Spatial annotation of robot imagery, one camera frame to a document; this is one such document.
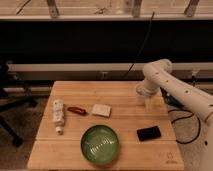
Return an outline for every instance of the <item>small white box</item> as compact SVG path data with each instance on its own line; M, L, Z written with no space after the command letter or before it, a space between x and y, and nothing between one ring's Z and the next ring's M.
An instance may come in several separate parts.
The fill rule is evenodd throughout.
M104 117L109 117L111 112L111 107L103 104L94 104L92 108L93 115L100 115Z

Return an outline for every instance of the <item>red clip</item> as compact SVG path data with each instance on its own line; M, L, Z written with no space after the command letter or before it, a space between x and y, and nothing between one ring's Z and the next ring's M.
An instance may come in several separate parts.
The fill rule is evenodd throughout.
M85 109L81 109L79 107L68 107L68 111L79 114L79 115L86 115L87 111Z

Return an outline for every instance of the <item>green bowl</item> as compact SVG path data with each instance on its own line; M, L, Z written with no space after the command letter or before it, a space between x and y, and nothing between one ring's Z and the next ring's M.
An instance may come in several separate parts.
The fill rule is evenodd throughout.
M118 154L119 140L108 126L95 125L89 128L81 139L84 157L95 165L110 163Z

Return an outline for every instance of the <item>gray floor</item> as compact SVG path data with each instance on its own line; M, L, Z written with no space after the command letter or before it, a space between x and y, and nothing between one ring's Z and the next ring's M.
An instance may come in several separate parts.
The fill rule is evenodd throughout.
M0 127L0 169L25 169L47 99L37 99L38 105L28 104L2 112L8 124L24 139L21 147L12 145L12 138Z
M26 164L32 149L36 132L42 117L47 99L37 99L36 108L30 108L28 105L22 105L15 109L1 113L7 122L23 137L24 143L16 148L11 144L11 138L0 127L0 170L22 170L26 169ZM171 120L189 115L186 112L173 112L169 114ZM175 123L174 130L177 139L187 141L196 135L198 123L196 117ZM202 123L201 135L199 139L188 145L180 145L180 150L185 162L186 171L197 171L200 163L200 155L203 147L203 140L206 134L206 127Z

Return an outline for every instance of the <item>black smartphone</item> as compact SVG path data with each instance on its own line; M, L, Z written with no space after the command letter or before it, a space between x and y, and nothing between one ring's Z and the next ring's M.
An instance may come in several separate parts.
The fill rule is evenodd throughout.
M158 126L138 129L137 134L140 141L146 141L161 137L161 132Z

